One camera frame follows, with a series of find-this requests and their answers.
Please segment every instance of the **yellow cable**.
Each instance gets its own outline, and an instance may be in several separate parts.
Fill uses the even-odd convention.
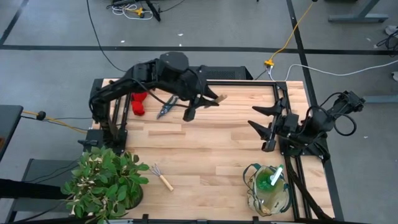
[[[31,115],[35,115],[35,116],[39,115],[38,113],[31,112],[31,111],[23,111],[23,113],[25,113],[25,114],[31,114]],[[58,124],[65,125],[66,127],[70,128],[70,129],[72,129],[72,130],[75,130],[75,131],[77,131],[77,132],[79,132],[79,133],[82,133],[82,134],[86,134],[86,133],[87,133],[86,131],[82,131],[82,130],[76,129],[76,128],[70,126],[69,124],[67,124],[67,123],[65,123],[65,122],[63,122],[63,121],[59,121],[59,120],[54,119],[54,118],[51,118],[51,117],[49,117],[49,116],[46,116],[45,119],[48,119],[49,121],[52,121],[52,122],[56,122],[56,123],[58,123]]]
[[[283,51],[283,50],[287,47],[287,45],[289,44],[290,40],[291,40],[292,37],[293,37],[294,31],[296,31],[296,29],[297,29],[297,27],[299,26],[301,20],[307,15],[307,13],[309,12],[309,10],[310,10],[311,7],[312,7],[312,4],[313,4],[313,3],[311,3],[311,5],[308,7],[308,9],[304,12],[303,16],[297,21],[297,24],[296,24],[296,26],[293,28],[293,31],[292,31],[290,37],[287,39],[286,44],[284,45],[284,47],[282,47],[282,48],[279,49],[277,52],[275,52],[275,53],[271,56],[271,58],[269,58],[269,60],[266,60],[266,61],[264,62],[266,65],[270,65],[270,66],[273,66],[273,65],[274,65],[274,63],[272,62],[272,59],[275,57],[275,55],[276,55],[277,53]]]

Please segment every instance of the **pliers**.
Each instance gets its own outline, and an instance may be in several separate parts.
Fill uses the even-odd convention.
[[[166,115],[172,107],[176,104],[178,101],[178,96],[172,95],[169,100],[167,100],[166,104],[163,105],[162,109],[160,110],[159,114],[157,114],[156,119],[159,119],[160,117]]]

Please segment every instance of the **wooden stick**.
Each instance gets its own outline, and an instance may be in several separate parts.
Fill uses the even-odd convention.
[[[228,95],[222,94],[217,99],[213,100],[216,103],[220,103],[221,101],[225,100]]]
[[[160,179],[163,181],[163,183],[166,185],[166,187],[167,187],[170,191],[173,191],[173,190],[174,190],[173,186],[166,180],[166,178],[165,178],[163,175],[160,175],[159,177],[160,177]]]

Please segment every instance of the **green leaves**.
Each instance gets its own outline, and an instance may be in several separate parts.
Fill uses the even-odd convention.
[[[80,206],[75,206],[75,215],[78,218],[83,218],[83,209]]]
[[[98,147],[91,147],[91,153],[94,155],[101,155],[101,150]]]
[[[133,162],[138,162],[138,161],[139,161],[139,157],[138,157],[137,155],[134,155],[134,156],[132,157],[132,161],[133,161]]]
[[[101,224],[105,219],[124,216],[126,208],[134,206],[141,196],[140,184],[148,183],[139,172],[149,166],[138,161],[139,157],[130,152],[118,156],[105,147],[84,152],[78,168],[72,171],[72,180],[61,188],[63,194],[74,196],[67,208],[79,218],[93,213],[91,221],[99,220]]]
[[[124,167],[125,165],[127,165],[127,159],[125,157],[120,158],[120,165],[122,167]]]
[[[130,176],[130,179],[137,184],[148,184],[149,180],[146,177],[138,177],[136,175]]]
[[[104,184],[108,183],[108,178],[106,178],[105,175],[99,175],[98,178],[99,178],[99,180],[100,180],[102,183],[104,183]]]
[[[118,201],[121,202],[126,198],[127,192],[123,191],[120,194],[118,194]]]
[[[121,202],[126,198],[127,195],[127,186],[123,185],[118,190],[118,201]]]
[[[91,193],[93,193],[93,194],[100,194],[100,193],[102,193],[104,191],[104,188],[102,188],[102,187],[95,187],[95,188],[93,188],[92,190],[91,190]]]
[[[75,177],[80,177],[80,176],[81,176],[81,170],[72,170],[72,174],[73,174]]]
[[[95,204],[97,204],[97,205],[103,205],[102,203],[101,203],[101,201],[98,199],[98,198],[93,198],[93,202],[95,203]]]
[[[65,195],[70,195],[72,193],[72,189],[68,182],[66,182],[61,188],[61,192]]]
[[[142,171],[147,171],[147,170],[149,170],[149,166],[147,165],[147,164],[139,164],[138,166],[137,166],[137,169],[138,170],[142,170]]]
[[[106,191],[105,196],[110,197],[112,195],[116,195],[117,191],[118,191],[118,185],[114,184]]]
[[[90,172],[91,172],[91,167],[90,166],[86,166],[85,169],[83,170],[83,176],[84,177],[88,177]]]
[[[123,184],[125,181],[126,181],[126,178],[125,178],[125,177],[120,177],[120,178],[119,178],[119,183],[120,183],[120,184]]]

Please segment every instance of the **wooden tabletop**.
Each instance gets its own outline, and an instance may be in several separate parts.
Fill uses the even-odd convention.
[[[103,86],[109,81],[104,79]],[[308,102],[303,83],[287,82],[287,86],[293,113],[304,119]],[[249,119],[264,126],[272,121],[272,117],[251,108],[272,106],[275,103],[272,88],[213,85],[210,88],[218,95],[226,94],[227,99],[218,107],[198,109],[195,119],[189,123],[182,120],[184,108],[179,107],[173,107],[156,120],[162,105],[151,96],[144,101],[144,116],[129,112],[127,150],[137,154],[141,162],[150,166],[156,163],[174,191],[170,192],[151,172],[144,172],[143,176],[149,179],[149,183],[142,186],[144,198],[126,218],[142,218],[143,214],[149,214],[150,219],[252,220],[253,216],[259,216],[247,205],[248,189],[242,173],[252,163],[276,167],[284,164],[278,147],[274,152],[260,150],[262,141],[248,125]],[[164,101],[170,97],[161,90],[154,93]],[[119,110],[119,120],[122,112],[123,109]],[[302,164],[308,191],[324,212],[334,217],[321,160],[302,156]],[[302,199],[297,192],[303,217]],[[291,221],[294,218],[290,209],[259,219]]]

